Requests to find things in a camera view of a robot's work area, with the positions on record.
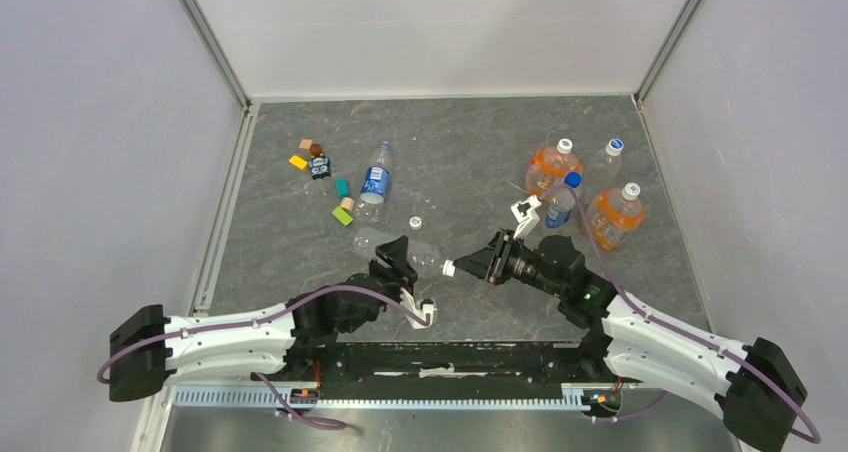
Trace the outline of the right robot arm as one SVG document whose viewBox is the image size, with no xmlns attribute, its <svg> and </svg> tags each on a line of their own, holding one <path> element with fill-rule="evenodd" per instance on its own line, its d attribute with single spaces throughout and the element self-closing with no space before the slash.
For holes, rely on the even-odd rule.
<svg viewBox="0 0 848 452">
<path fill-rule="evenodd" d="M 559 312 L 586 332 L 577 364 L 591 380 L 612 374 L 684 398 L 758 451 L 782 450 L 795 432 L 808 393 L 781 347 L 715 335 L 620 293 L 586 266 L 568 237 L 546 237 L 531 249 L 501 229 L 481 250 L 443 267 L 446 275 L 458 270 L 556 298 Z"/>
</svg>

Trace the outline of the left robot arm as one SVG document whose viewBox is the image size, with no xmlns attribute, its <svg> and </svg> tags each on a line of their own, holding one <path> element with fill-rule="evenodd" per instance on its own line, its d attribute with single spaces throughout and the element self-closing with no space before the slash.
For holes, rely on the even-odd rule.
<svg viewBox="0 0 848 452">
<path fill-rule="evenodd" d="M 109 336 L 109 357 L 96 379 L 112 402 L 130 402 L 187 380 L 283 372 L 306 377 L 311 349 L 375 321 L 403 313 L 417 328 L 432 326 L 437 307 L 414 295 L 418 274 L 401 236 L 377 248 L 365 273 L 262 309 L 212 316 L 168 316 L 161 304 L 138 309 Z"/>
</svg>

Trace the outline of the clear plastic bottle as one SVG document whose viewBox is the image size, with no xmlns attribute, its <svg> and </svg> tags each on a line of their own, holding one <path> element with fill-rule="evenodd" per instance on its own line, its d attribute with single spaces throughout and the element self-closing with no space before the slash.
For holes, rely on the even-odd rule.
<svg viewBox="0 0 848 452">
<path fill-rule="evenodd" d="M 442 275 L 445 258 L 433 245 L 398 233 L 383 232 L 374 228 L 361 228 L 353 236 L 353 252 L 365 259 L 377 259 L 382 264 L 379 250 L 384 256 L 399 257 L 403 253 L 406 262 L 415 270 L 419 278 L 432 279 Z"/>
</svg>

